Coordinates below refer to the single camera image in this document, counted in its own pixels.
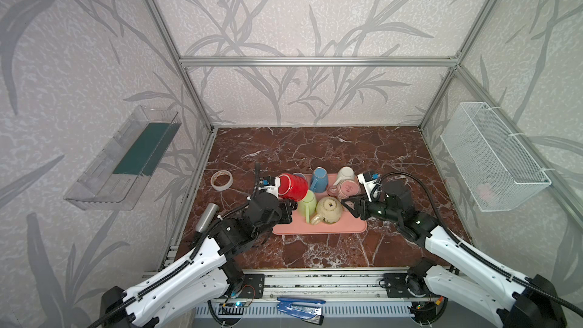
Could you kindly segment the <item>blue mug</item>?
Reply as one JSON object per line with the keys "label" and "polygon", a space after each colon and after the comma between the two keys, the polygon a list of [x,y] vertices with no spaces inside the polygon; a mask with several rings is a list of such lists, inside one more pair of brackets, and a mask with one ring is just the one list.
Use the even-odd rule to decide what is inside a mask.
{"label": "blue mug", "polygon": [[322,167],[317,167],[311,177],[309,189],[314,192],[314,194],[323,193],[328,188],[328,173]]}

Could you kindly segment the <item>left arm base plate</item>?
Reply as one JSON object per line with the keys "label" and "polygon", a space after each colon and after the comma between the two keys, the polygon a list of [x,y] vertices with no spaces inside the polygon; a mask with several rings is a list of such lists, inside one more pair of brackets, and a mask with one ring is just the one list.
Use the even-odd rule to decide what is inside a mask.
{"label": "left arm base plate", "polygon": [[231,294],[232,299],[261,299],[264,295],[266,276],[262,273],[246,273],[241,284]]}

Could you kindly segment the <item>light green mug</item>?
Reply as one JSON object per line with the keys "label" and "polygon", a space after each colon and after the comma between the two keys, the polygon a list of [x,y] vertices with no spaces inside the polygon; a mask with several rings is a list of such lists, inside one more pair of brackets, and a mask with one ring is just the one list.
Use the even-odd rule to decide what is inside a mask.
{"label": "light green mug", "polygon": [[311,223],[311,218],[317,208],[317,197],[313,191],[308,190],[306,196],[298,202],[298,214],[307,224]]}

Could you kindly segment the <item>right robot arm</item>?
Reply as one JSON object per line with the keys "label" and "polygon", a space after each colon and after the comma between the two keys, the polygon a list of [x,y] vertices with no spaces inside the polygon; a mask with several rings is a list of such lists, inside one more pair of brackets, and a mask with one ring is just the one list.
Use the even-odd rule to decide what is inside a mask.
{"label": "right robot arm", "polygon": [[405,285],[414,296],[456,302],[497,327],[565,327],[565,310],[582,314],[548,279],[503,267],[453,233],[438,210],[418,210],[402,181],[375,179],[364,188],[364,194],[342,201],[347,211],[361,220],[392,223],[407,241],[449,263],[445,268],[425,258],[410,267]]}

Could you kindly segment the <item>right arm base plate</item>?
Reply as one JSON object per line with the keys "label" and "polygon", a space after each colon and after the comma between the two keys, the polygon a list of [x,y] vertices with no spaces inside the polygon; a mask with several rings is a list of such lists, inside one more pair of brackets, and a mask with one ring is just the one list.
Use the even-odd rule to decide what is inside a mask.
{"label": "right arm base plate", "polygon": [[419,297],[408,273],[385,273],[377,284],[385,290],[388,298]]}

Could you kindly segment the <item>red mug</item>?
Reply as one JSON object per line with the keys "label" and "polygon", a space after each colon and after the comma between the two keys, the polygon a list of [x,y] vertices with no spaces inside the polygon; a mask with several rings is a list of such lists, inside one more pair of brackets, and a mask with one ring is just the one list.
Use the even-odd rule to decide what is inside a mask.
{"label": "red mug", "polygon": [[282,173],[280,176],[279,197],[299,202],[308,193],[308,182],[293,174]]}

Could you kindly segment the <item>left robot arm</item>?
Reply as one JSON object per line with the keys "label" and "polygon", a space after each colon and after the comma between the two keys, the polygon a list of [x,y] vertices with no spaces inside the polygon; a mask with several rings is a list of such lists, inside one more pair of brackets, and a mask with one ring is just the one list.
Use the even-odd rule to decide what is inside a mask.
{"label": "left robot arm", "polygon": [[278,224],[289,224],[298,204],[262,191],[218,216],[193,249],[169,267],[131,288],[114,287],[102,297],[93,327],[162,327],[202,302],[242,287],[235,257]]}

